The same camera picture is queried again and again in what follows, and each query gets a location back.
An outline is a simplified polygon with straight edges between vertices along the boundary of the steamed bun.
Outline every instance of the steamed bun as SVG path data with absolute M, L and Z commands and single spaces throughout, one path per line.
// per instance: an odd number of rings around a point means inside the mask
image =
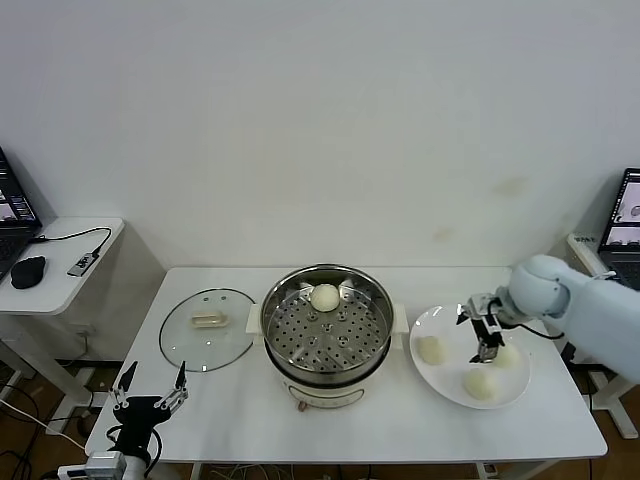
M 333 285 L 323 283 L 313 288 L 310 300 L 311 306 L 319 312 L 330 312 L 340 304 L 340 292 Z
M 498 349 L 498 355 L 493 359 L 493 365 L 500 368 L 513 367 L 520 361 L 520 352 L 511 343 Z
M 477 400 L 490 400 L 498 391 L 487 369 L 474 368 L 464 374 L 462 384 L 469 395 Z
M 418 353 L 429 365 L 442 365 L 447 359 L 445 347 L 438 337 L 419 338 Z

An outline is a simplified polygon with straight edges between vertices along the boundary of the laptop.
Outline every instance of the laptop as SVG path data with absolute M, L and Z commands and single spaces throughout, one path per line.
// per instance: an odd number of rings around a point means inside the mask
M 41 227 L 0 148 L 0 279 L 9 273 Z
M 627 168 L 598 247 L 615 280 L 640 291 L 640 168 Z

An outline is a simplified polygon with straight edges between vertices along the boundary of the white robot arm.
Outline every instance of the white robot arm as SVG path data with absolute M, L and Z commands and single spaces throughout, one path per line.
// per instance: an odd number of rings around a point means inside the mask
M 495 295 L 475 295 L 462 307 L 460 321 L 474 321 L 480 340 L 473 361 L 491 361 L 502 343 L 499 331 L 532 317 L 564 332 L 573 345 L 627 380 L 640 383 L 639 292 L 583 275 L 557 258 L 532 257 L 516 266 L 507 288 Z

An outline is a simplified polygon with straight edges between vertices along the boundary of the white table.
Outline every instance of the white table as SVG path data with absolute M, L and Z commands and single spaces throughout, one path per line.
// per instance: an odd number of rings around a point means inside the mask
M 124 222 L 120 218 L 59 217 L 43 221 L 40 234 L 55 238 L 95 227 L 110 227 L 111 236 L 100 249 L 100 256 L 82 277 L 71 277 L 67 271 L 82 255 L 92 252 L 107 232 L 97 231 L 68 240 L 30 245 L 20 259 L 42 255 L 46 258 L 42 281 L 25 290 L 17 290 L 11 285 L 10 275 L 0 282 L 0 338 L 3 343 L 20 358 L 41 373 L 51 383 L 62 390 L 66 397 L 61 402 L 54 417 L 67 417 L 76 406 L 88 406 L 92 394 L 84 387 L 91 378 L 93 369 L 81 369 L 74 378 L 46 353 L 25 328 L 25 315 L 57 315 L 63 312 L 76 297 L 91 273 L 118 238 Z M 104 399 L 94 398 L 92 404 L 100 404 Z M 66 421 L 53 422 L 52 427 L 61 431 Z
M 409 322 L 430 305 L 492 291 L 504 268 L 365 268 L 407 307 Z M 167 274 L 127 355 L 139 361 L 130 394 L 162 395 L 176 368 L 158 333 L 180 301 L 209 288 L 234 288 L 260 302 L 289 268 L 176 268 Z M 533 354 L 527 393 L 514 405 L 480 411 L 432 390 L 405 351 L 391 351 L 365 397 L 337 410 L 300 413 L 281 387 L 264 347 L 254 345 L 220 370 L 188 373 L 189 399 L 158 427 L 165 462 L 474 463 L 524 462 L 505 478 L 530 478 L 559 459 L 603 455 L 607 446 L 550 341 L 516 332 Z M 86 451 L 106 450 L 117 425 L 111 400 Z

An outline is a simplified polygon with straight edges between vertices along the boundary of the pot handle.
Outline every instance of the pot handle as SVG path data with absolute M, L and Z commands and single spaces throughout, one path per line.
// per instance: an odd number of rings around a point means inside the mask
M 260 305 L 256 303 L 251 305 L 251 310 L 249 310 L 246 332 L 252 335 L 262 336 L 262 329 L 260 328 Z
M 407 312 L 402 303 L 393 304 L 393 329 L 391 330 L 391 348 L 394 350 L 402 350 L 403 335 L 409 333 L 409 324 L 407 323 Z

